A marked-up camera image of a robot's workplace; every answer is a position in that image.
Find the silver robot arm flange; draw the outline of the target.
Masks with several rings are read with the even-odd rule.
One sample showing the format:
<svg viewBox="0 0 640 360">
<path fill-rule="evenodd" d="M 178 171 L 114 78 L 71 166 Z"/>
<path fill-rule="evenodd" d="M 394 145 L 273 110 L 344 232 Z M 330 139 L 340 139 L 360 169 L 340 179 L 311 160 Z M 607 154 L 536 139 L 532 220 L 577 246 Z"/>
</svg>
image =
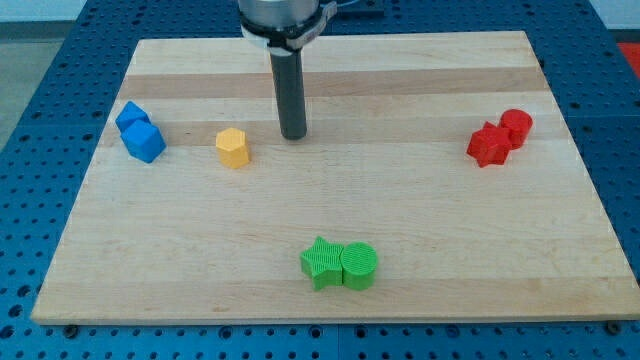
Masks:
<svg viewBox="0 0 640 360">
<path fill-rule="evenodd" d="M 238 0 L 241 31 L 253 45 L 289 56 L 314 41 L 336 15 L 336 1 Z"/>
</svg>

